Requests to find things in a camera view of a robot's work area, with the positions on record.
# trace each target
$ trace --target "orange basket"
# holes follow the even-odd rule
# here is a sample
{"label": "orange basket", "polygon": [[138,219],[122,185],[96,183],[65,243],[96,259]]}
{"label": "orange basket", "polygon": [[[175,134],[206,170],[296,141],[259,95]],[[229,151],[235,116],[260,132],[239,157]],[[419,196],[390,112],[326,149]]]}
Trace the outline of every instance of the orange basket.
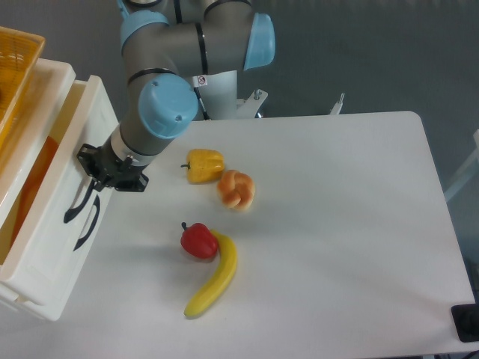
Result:
{"label": "orange basket", "polygon": [[45,39],[0,26],[0,148],[21,106]]}

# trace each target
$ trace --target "white table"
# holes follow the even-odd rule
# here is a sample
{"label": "white table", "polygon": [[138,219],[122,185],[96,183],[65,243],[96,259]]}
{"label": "white table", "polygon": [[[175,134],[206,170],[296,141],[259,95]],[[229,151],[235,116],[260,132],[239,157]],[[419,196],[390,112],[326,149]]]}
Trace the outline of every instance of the white table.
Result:
{"label": "white table", "polygon": [[[189,185],[188,150],[250,174],[247,213]],[[2,358],[379,358],[467,352],[450,308],[474,301],[421,120],[410,112],[193,123],[115,193],[58,322],[0,310]],[[201,318],[216,267],[186,221],[237,244],[237,275]]]}

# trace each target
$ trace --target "white storage bin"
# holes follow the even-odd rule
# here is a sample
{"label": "white storage bin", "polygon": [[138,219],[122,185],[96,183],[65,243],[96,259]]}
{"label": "white storage bin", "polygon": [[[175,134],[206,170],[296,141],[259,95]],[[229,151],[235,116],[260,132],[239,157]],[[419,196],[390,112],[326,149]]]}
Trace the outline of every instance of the white storage bin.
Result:
{"label": "white storage bin", "polygon": [[[36,73],[44,74],[45,80],[43,87],[37,84],[37,89],[50,91],[50,95],[43,102],[32,103],[25,117],[19,119],[26,132],[18,135],[16,148],[5,165],[10,178],[1,175],[0,195],[3,189],[4,201],[0,205],[0,299],[10,306],[56,320],[70,296],[112,194],[109,189],[94,191],[85,208],[64,223],[64,213],[82,201],[91,181],[76,154],[84,143],[102,145],[118,122],[100,78],[73,81],[74,72],[69,65],[47,60],[39,60]],[[48,135],[59,143],[58,149],[9,248],[8,234],[16,217],[18,194]],[[88,239],[74,251],[82,237]]]}

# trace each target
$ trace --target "toy food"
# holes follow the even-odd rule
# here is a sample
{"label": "toy food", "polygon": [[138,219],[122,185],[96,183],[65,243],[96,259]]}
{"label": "toy food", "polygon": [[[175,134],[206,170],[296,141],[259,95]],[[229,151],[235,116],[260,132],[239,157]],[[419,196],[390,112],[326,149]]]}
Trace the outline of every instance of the toy food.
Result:
{"label": "toy food", "polygon": [[247,210],[250,207],[256,192],[251,177],[235,170],[224,172],[216,189],[222,203],[227,208],[239,211]]}
{"label": "toy food", "polygon": [[230,237],[215,230],[211,233],[218,240],[220,260],[213,276],[196,292],[185,308],[185,316],[196,317],[226,290],[237,270],[237,249]]}
{"label": "toy food", "polygon": [[181,236],[181,245],[185,251],[202,260],[215,256],[218,250],[218,241],[207,226],[195,223],[191,227],[187,227],[183,222],[181,227],[184,230]]}
{"label": "toy food", "polygon": [[186,156],[187,178],[190,183],[203,183],[217,180],[225,169],[223,155],[215,150],[195,149]]}

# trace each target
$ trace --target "gray wall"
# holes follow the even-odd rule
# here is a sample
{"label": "gray wall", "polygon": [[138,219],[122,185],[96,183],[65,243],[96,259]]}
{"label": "gray wall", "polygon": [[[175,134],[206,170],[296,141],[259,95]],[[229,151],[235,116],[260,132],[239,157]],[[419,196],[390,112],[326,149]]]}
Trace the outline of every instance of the gray wall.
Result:
{"label": "gray wall", "polygon": [[[474,149],[479,129],[479,1],[257,0],[275,23],[272,66],[239,75],[239,95],[269,92],[267,116],[417,112],[442,183]],[[0,25],[41,34],[43,57],[105,82],[126,111],[115,0],[7,0]],[[479,263],[479,176],[450,205],[463,254]]]}

